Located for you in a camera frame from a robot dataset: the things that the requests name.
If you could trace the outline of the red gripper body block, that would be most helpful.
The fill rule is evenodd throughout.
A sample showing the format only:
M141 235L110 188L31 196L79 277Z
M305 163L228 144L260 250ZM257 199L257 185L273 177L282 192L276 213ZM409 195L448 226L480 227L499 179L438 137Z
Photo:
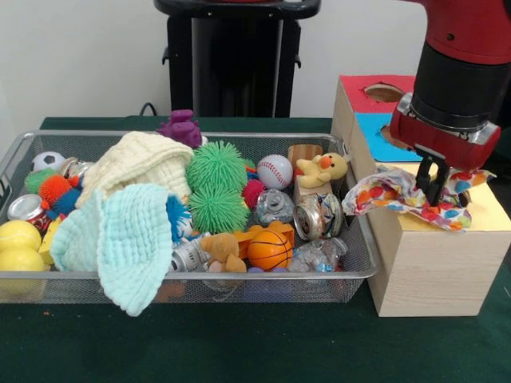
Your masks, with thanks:
M421 156L435 156L462 171L481 168L495 149L501 128L487 122L476 132L452 132L429 124L412 109L412 95L398 102L390 122L390 135Z

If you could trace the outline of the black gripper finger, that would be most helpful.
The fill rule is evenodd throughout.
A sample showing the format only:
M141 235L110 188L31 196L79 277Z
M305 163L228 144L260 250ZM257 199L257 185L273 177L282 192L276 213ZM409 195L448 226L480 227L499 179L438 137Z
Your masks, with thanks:
M438 165L436 176L430 181L427 188L427 199L430 206L436 207L440 203L442 197L442 190L450 175L450 167L444 164Z
M424 194L428 194L430 190L430 168L432 163L433 161L430 157L423 157L415 177L417 188L421 189Z

